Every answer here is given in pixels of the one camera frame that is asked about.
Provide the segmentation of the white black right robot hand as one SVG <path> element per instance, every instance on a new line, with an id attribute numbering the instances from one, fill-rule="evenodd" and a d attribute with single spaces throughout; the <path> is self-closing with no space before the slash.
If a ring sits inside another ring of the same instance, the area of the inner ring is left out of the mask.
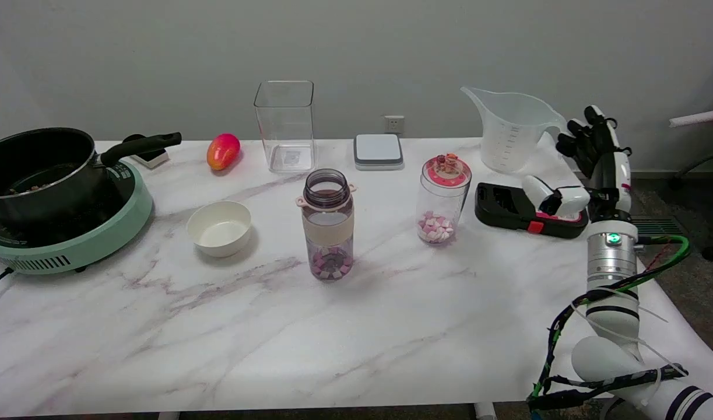
<path id="1" fill-rule="evenodd" d="M 584 121 L 570 120 L 559 133 L 556 151 L 573 160 L 586 185 L 551 188 L 525 176 L 522 189 L 535 210 L 551 217 L 587 212 L 591 222 L 631 221 L 631 149 L 620 146 L 617 120 L 597 106 L 584 109 Z"/>

